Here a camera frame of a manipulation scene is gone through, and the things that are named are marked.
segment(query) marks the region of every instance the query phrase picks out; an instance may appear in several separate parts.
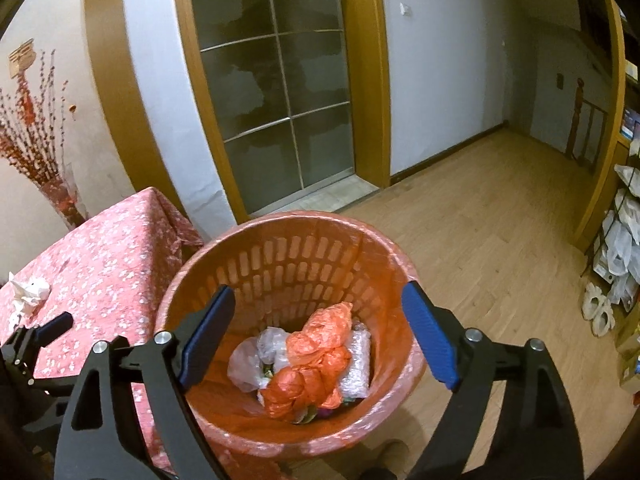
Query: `wooden newel post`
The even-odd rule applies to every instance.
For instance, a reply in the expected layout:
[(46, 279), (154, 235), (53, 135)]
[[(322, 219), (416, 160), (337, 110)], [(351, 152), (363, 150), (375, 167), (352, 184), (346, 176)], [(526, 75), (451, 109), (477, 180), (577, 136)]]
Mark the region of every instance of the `wooden newel post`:
[(571, 121), (571, 130), (569, 131), (569, 139), (566, 142), (566, 150), (564, 150), (564, 156), (566, 158), (573, 158), (575, 139), (578, 136), (578, 125), (580, 124), (580, 112), (582, 110), (582, 101), (584, 99), (584, 81), (582, 78), (578, 78), (578, 88), (575, 89), (575, 105), (574, 105), (574, 118)]

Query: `metal screw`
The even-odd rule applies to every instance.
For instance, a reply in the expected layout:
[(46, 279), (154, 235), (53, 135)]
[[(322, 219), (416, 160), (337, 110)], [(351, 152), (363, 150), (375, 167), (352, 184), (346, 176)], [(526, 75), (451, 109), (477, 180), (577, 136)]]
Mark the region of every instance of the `metal screw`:
[(158, 332), (154, 336), (154, 341), (156, 344), (163, 345), (171, 341), (172, 335), (171, 332), (167, 332), (166, 330), (162, 330), (162, 332)]
[(545, 349), (545, 344), (540, 339), (532, 339), (529, 341), (529, 346), (536, 352), (542, 352)]
[(477, 343), (482, 340), (482, 332), (480, 332), (477, 328), (469, 328), (465, 332), (465, 337), (469, 341)]
[(101, 354), (102, 352), (104, 352), (107, 347), (109, 346), (109, 344), (106, 341), (98, 341), (95, 345), (94, 345), (94, 352), (97, 354)]

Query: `crumpled orange plastic bag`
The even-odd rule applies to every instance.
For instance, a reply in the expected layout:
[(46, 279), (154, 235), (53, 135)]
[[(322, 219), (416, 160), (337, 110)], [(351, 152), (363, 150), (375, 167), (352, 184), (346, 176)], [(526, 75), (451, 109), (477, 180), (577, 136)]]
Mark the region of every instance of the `crumpled orange plastic bag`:
[(300, 332), (287, 338), (291, 366), (273, 376), (261, 390), (271, 418), (294, 422), (311, 406), (335, 409), (342, 403), (337, 387), (351, 360), (344, 343), (351, 330), (351, 303), (315, 311)]

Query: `basket rim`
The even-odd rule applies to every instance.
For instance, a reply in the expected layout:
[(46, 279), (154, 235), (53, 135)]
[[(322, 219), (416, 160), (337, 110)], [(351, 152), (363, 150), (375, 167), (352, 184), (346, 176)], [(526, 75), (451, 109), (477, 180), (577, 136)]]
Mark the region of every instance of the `basket rim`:
[[(168, 314), (169, 306), (172, 304), (174, 295), (178, 286), (182, 282), (182, 279), (193, 266), (199, 262), (213, 247), (217, 244), (236, 236), (251, 229), (254, 226), (267, 224), (270, 222), (277, 222), (285, 218), (309, 218), (309, 219), (324, 219), (332, 222), (348, 226), (356, 229), (357, 231), (367, 234), (373, 238), (377, 243), (384, 246), (388, 254), (396, 261), (399, 267), (404, 270), (407, 276), (407, 281), (418, 279), (418, 273), (415, 270), (414, 264), (404, 251), (387, 236), (383, 235), (375, 227), (355, 220), (347, 218), (335, 213), (327, 213), (321, 211), (289, 211), (282, 213), (272, 213), (260, 218), (256, 218), (233, 227), (226, 232), (222, 233), (217, 238), (214, 238), (207, 244), (203, 245), (198, 252), (196, 252), (178, 271), (178, 273), (172, 279), (169, 287), (167, 288), (162, 301), (158, 308), (156, 315), (156, 323), (154, 333), (164, 330), (166, 318)], [(413, 338), (409, 354), (404, 364), (404, 367), (400, 371), (398, 379), (394, 386), (376, 403), (373, 407), (361, 418), (350, 424), (348, 427), (343, 428), (340, 431), (329, 434), (327, 436), (314, 438), (306, 442), (298, 444), (278, 444), (275, 442), (258, 442), (249, 438), (245, 438), (236, 434), (231, 434), (222, 428), (217, 427), (211, 421), (207, 420), (200, 413), (191, 407), (193, 415), (204, 435), (208, 440), (230, 449), (231, 451), (244, 452), (254, 456), (261, 456), (265, 458), (298, 458), (300, 456), (317, 456), (318, 454), (325, 454), (334, 450), (342, 449), (345, 446), (352, 446), (359, 440), (364, 438), (367, 433), (379, 426), (388, 415), (390, 415), (396, 408), (398, 408), (404, 400), (409, 396), (415, 385), (422, 377), (426, 368), (426, 361), (422, 350), (418, 346), (418, 342), (415, 337)]]

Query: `orange plastic basket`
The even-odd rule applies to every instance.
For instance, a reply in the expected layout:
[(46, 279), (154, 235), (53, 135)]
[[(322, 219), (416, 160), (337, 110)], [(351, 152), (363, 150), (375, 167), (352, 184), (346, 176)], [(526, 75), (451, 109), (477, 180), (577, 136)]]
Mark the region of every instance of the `orange plastic basket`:
[[(408, 257), (372, 227), (335, 214), (290, 212), (247, 222), (213, 240), (176, 275), (156, 331), (172, 330), (203, 308), (221, 283), (234, 288), (236, 314), (202, 383), (188, 401), (207, 440), (231, 451), (295, 459), (351, 446), (409, 395), (425, 361), (400, 304), (417, 279)], [(267, 326), (299, 330), (309, 315), (339, 301), (372, 335), (367, 399), (327, 420), (295, 426), (268, 418), (255, 393), (226, 376), (229, 356)]]

